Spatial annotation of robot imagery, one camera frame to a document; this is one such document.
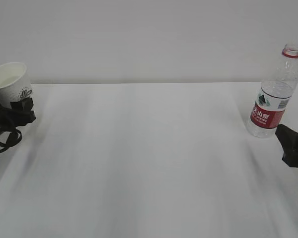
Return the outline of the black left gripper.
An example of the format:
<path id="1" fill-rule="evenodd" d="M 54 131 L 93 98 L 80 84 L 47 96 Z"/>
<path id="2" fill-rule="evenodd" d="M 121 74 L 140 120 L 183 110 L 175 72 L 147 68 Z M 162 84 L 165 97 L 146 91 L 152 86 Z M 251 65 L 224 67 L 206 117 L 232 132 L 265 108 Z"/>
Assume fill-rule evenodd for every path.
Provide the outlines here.
<path id="1" fill-rule="evenodd" d="M 0 135 L 9 132 L 6 143 L 17 143 L 18 126 L 26 126 L 36 120 L 32 110 L 34 103 L 32 98 L 24 98 L 18 102 L 11 102 L 11 109 L 0 104 Z"/>

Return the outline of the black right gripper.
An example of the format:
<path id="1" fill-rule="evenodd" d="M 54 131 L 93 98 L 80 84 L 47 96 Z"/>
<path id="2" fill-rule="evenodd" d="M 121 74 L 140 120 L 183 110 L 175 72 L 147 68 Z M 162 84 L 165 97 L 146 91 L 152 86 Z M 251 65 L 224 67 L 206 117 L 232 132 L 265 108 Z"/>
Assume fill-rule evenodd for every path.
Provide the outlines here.
<path id="1" fill-rule="evenodd" d="M 289 167 L 298 168 L 298 132 L 280 124 L 277 126 L 275 135 L 284 151 L 282 160 Z"/>

